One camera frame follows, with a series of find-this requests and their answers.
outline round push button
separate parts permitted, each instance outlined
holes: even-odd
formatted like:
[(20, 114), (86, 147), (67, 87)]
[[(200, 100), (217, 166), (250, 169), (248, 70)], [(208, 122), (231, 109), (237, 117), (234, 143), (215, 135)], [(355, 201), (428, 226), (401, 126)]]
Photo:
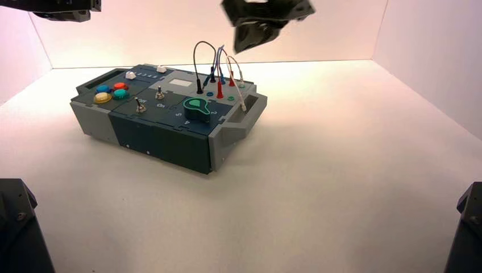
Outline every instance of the round push button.
[(102, 92), (95, 95), (94, 102), (97, 104), (105, 104), (111, 99), (112, 96), (109, 93)]
[(114, 91), (115, 100), (123, 100), (129, 98), (129, 93), (125, 89), (119, 89)]
[(127, 84), (125, 84), (123, 82), (118, 82), (118, 83), (114, 84), (114, 90), (119, 90), (119, 89), (128, 90), (129, 87), (127, 86)]
[(107, 85), (99, 85), (97, 89), (95, 90), (95, 93), (108, 93), (110, 92), (110, 88)]

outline red button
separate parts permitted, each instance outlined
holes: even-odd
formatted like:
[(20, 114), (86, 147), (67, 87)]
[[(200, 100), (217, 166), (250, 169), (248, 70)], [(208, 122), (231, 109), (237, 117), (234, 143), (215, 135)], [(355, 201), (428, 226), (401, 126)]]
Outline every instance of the red button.
[(114, 90), (119, 90), (119, 89), (128, 90), (129, 86), (127, 86), (127, 84), (125, 84), (123, 82), (118, 82), (118, 83), (114, 84)]

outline white table surface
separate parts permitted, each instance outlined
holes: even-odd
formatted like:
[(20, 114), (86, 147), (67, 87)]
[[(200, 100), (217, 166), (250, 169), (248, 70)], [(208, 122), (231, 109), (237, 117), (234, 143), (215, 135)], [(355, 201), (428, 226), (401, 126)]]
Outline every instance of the white table surface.
[(75, 87), (110, 68), (0, 107), (57, 272), (442, 272), (482, 142), (372, 61), (242, 67), (268, 107), (208, 176), (82, 133)]

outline yellow button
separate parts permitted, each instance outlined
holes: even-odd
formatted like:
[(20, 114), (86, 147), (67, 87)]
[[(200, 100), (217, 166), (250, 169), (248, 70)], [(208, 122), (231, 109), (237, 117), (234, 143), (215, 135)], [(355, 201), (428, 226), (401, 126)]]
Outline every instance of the yellow button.
[(97, 93), (94, 97), (94, 102), (97, 104), (105, 104), (112, 99), (112, 96), (106, 92)]

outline green knob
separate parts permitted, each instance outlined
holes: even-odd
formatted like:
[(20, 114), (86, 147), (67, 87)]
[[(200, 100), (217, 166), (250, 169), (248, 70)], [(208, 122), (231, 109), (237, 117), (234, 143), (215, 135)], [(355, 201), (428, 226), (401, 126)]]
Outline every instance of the green knob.
[(203, 98), (188, 98), (184, 101), (184, 113), (187, 119), (209, 122), (211, 111), (207, 108), (208, 101)]

